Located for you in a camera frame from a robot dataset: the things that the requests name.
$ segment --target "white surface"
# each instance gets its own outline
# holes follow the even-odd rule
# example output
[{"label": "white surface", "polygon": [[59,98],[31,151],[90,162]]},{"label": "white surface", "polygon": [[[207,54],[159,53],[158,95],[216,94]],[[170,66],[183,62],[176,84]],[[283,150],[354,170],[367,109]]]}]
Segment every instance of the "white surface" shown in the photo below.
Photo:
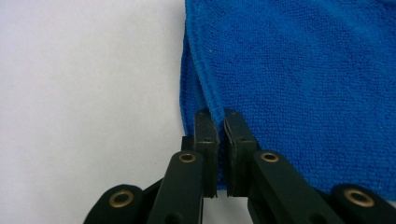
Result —
[{"label": "white surface", "polygon": [[[82,223],[163,177],[183,135],[183,0],[0,3],[0,223]],[[204,223],[251,223],[246,200]]]}]

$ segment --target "blue cloth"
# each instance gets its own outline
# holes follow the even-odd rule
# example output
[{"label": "blue cloth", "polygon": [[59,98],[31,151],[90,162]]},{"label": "blue cloth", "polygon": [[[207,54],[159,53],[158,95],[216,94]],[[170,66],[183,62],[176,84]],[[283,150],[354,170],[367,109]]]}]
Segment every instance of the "blue cloth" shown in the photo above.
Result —
[{"label": "blue cloth", "polygon": [[222,130],[234,109],[313,187],[396,200],[395,1],[187,0],[186,12],[186,135],[197,110]]}]

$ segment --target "towel fold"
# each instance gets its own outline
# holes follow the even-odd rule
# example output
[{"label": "towel fold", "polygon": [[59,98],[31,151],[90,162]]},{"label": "towel fold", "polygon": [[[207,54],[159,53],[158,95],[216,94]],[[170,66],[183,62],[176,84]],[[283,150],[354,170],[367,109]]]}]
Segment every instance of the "towel fold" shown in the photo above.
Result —
[{"label": "towel fold", "polygon": [[186,14],[186,135],[198,110],[221,131],[234,109],[314,188],[396,200],[394,1],[187,0]]}]

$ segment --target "black plastic part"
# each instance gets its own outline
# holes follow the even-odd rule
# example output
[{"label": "black plastic part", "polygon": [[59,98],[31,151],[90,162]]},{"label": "black plastic part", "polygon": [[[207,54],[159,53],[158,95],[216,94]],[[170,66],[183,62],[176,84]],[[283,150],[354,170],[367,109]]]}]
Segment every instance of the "black plastic part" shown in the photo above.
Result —
[{"label": "black plastic part", "polygon": [[247,197],[251,182],[250,164],[255,151],[259,150],[256,138],[251,133],[242,115],[226,109],[224,129],[223,175],[228,196]]},{"label": "black plastic part", "polygon": [[248,209],[255,224],[344,223],[282,155],[257,151],[251,171]]},{"label": "black plastic part", "polygon": [[208,109],[198,111],[195,114],[194,149],[205,158],[204,197],[217,197],[219,135]]},{"label": "black plastic part", "polygon": [[204,158],[195,151],[176,153],[166,170],[148,224],[200,224]]},{"label": "black plastic part", "polygon": [[181,138],[181,151],[194,150],[194,137],[183,136]]},{"label": "black plastic part", "polygon": [[[110,198],[113,194],[121,191],[129,190],[133,194],[130,203],[122,207],[113,207],[110,205]],[[140,208],[143,203],[143,190],[130,185],[119,185],[106,191],[99,201],[87,215],[85,224],[134,224],[142,223],[140,216]]]},{"label": "black plastic part", "polygon": [[320,195],[320,197],[326,202],[326,203],[330,203],[330,195],[328,195],[327,193],[319,190],[319,189],[314,189],[318,195]]},{"label": "black plastic part", "polygon": [[162,182],[163,180],[160,179],[159,181],[155,182],[154,184],[143,190],[144,201],[140,209],[140,220],[142,220],[142,223],[146,223],[149,218],[152,205],[154,205],[155,199],[158,195],[158,190],[160,189]]},{"label": "black plastic part", "polygon": [[370,190],[357,185],[342,184],[334,187],[331,205],[346,223],[396,223],[396,209],[393,206]]}]

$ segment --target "microfiber towel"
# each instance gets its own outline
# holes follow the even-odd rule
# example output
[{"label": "microfiber towel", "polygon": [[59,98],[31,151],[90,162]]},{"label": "microfiber towel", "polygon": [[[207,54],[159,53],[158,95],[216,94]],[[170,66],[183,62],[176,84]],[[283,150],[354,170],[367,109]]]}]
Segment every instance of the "microfiber towel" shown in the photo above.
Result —
[{"label": "microfiber towel", "polygon": [[396,200],[396,1],[187,0],[180,107],[240,112],[261,148],[330,192]]}]

